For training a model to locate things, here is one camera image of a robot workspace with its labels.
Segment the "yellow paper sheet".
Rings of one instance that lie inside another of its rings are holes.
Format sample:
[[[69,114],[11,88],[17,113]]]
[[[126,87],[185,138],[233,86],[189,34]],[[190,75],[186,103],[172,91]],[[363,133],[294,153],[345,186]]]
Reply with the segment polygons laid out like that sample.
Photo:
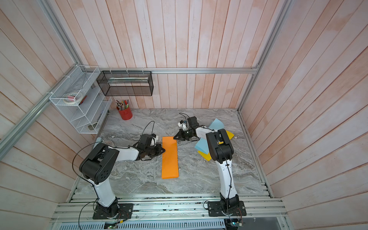
[[[207,161],[210,161],[211,155],[209,153],[209,148],[207,141],[205,139],[200,139],[198,143],[195,145],[195,148],[197,149],[197,152]]]

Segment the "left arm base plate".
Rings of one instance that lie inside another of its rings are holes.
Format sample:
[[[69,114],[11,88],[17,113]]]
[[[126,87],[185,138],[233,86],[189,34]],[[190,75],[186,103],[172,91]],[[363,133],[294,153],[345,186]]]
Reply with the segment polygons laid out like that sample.
[[[133,206],[131,203],[113,203],[110,207],[104,207],[97,203],[93,219],[130,219]]]

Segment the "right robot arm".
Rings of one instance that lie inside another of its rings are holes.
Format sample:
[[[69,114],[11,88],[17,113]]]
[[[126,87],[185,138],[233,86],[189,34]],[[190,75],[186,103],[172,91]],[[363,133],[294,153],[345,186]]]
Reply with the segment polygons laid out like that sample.
[[[223,208],[234,208],[239,206],[237,194],[232,175],[232,155],[234,148],[225,129],[211,129],[201,126],[196,117],[188,117],[182,114],[184,120],[178,123],[179,131],[174,136],[175,140],[195,141],[206,139],[209,154],[216,162],[220,177],[220,202]]]

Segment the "light blue paper sheet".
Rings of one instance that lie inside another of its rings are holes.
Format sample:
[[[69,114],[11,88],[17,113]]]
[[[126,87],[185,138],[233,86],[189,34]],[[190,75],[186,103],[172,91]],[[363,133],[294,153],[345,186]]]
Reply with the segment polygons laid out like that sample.
[[[222,129],[224,128],[224,124],[218,120],[217,118],[210,124],[209,128],[210,129],[214,129],[214,130],[218,130],[218,129]],[[204,153],[204,154],[209,154],[209,147],[208,147],[208,143],[207,143],[207,139],[206,138],[201,138],[198,143],[195,145],[195,148]]]

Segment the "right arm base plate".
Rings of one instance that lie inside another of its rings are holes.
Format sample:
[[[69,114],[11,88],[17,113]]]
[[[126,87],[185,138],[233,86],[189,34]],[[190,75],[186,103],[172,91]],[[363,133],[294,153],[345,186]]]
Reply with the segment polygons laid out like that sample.
[[[207,202],[207,210],[210,217],[235,217],[246,216],[246,210],[243,201],[237,204],[228,204],[223,201],[209,201]]]

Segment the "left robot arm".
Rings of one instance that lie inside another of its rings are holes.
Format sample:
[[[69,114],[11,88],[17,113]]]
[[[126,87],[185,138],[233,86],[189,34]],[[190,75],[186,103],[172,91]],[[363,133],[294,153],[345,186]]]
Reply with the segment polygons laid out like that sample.
[[[138,142],[127,147],[111,146],[102,142],[94,143],[89,155],[79,166],[83,177],[92,184],[97,202],[101,207],[110,208],[116,201],[109,176],[116,162],[150,161],[165,153],[155,134],[143,134]]]

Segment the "orange paper sheet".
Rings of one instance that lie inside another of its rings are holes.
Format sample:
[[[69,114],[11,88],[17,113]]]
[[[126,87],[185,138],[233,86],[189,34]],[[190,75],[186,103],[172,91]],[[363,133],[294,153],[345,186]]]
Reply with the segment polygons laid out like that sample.
[[[163,148],[162,179],[179,177],[177,141],[173,137],[163,137]]]

